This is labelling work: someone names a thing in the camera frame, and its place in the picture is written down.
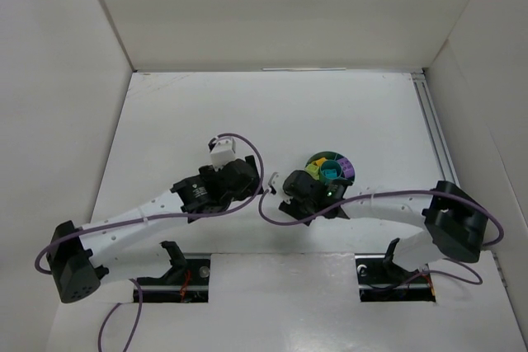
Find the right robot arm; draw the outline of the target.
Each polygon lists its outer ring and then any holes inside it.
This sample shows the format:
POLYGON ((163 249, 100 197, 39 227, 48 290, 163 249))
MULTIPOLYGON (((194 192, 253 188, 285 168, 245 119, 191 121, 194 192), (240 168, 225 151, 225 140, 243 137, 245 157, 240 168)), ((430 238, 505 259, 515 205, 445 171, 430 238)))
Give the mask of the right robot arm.
POLYGON ((304 170, 293 171, 280 179, 280 190, 276 184, 279 179, 274 175, 270 180, 271 192, 280 193, 282 202, 279 210, 298 223, 308 225, 318 217, 371 218, 417 228, 418 232, 410 237, 393 239, 384 253, 382 266, 394 277, 411 274, 444 256, 434 243, 432 233, 427 230, 428 198, 419 198, 416 193, 401 195, 397 191, 363 189, 347 199, 345 193, 351 186, 349 181, 324 183, 304 170))

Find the yellow long lego brick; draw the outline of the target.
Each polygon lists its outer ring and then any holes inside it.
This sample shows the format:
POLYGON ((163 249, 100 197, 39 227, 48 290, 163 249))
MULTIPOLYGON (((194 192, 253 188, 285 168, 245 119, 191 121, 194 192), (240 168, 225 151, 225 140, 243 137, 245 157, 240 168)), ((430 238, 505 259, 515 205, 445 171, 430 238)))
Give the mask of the yellow long lego brick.
POLYGON ((325 157, 321 157, 321 158, 318 158, 318 159, 315 159, 313 161, 311 161, 311 163, 313 165, 315 165, 316 167, 320 167, 322 166, 323 163, 325 163, 327 161, 327 158, 325 157))

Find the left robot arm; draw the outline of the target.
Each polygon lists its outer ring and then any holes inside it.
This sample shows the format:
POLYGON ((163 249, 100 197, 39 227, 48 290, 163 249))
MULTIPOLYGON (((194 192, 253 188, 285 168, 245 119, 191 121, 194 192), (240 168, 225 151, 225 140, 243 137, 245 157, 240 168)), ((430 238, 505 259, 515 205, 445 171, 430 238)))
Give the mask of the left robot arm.
POLYGON ((259 155, 234 158, 220 167, 205 166, 136 209, 82 227, 80 241, 92 253, 88 259, 92 268, 101 272, 100 284, 179 278, 187 263, 174 241, 160 242, 153 252, 134 245, 170 228, 239 211, 262 192, 263 173, 259 155))

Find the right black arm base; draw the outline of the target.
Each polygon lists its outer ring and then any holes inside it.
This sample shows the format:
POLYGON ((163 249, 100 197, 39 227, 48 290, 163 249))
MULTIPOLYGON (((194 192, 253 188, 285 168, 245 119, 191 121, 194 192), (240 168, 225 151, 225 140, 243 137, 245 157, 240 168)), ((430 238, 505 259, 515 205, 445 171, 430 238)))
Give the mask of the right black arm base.
POLYGON ((434 195, 422 211, 425 226, 440 252, 464 263, 479 261, 488 218, 458 200, 434 195))

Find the purple curved lego brick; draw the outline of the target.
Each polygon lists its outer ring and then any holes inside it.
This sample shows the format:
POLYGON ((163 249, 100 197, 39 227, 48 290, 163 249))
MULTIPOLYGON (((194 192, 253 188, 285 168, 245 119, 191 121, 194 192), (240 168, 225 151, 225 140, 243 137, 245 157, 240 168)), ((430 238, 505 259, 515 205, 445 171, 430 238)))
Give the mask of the purple curved lego brick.
POLYGON ((356 177, 355 168, 352 163, 346 157, 340 157, 337 159, 337 163, 341 168, 340 177, 347 180, 354 180, 356 177))

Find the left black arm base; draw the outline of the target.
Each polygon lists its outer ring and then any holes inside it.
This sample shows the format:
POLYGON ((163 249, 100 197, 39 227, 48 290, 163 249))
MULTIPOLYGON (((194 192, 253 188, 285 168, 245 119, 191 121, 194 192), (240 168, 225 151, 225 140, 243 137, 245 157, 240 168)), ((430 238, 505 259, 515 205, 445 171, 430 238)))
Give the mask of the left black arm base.
POLYGON ((45 257, 62 303, 75 303, 88 297, 110 273, 104 265, 93 266, 92 250, 83 247, 80 237, 50 248, 45 257))

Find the teal square lego brick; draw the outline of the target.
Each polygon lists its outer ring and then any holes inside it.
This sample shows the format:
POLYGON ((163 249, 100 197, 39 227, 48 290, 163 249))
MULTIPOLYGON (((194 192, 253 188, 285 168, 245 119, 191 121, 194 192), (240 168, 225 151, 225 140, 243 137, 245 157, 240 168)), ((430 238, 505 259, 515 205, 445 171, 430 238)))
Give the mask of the teal square lego brick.
POLYGON ((329 180, 338 178, 338 172, 336 169, 321 169, 321 175, 329 180))

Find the lime green square lego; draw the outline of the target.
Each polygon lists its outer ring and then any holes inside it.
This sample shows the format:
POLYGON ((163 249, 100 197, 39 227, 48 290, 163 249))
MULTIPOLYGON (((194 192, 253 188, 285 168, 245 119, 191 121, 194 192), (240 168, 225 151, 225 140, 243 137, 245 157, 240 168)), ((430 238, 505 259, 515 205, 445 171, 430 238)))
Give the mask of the lime green square lego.
POLYGON ((319 167, 316 165, 316 164, 313 164, 313 163, 309 163, 305 168, 304 170, 312 177, 314 178, 316 181, 319 180, 319 167))

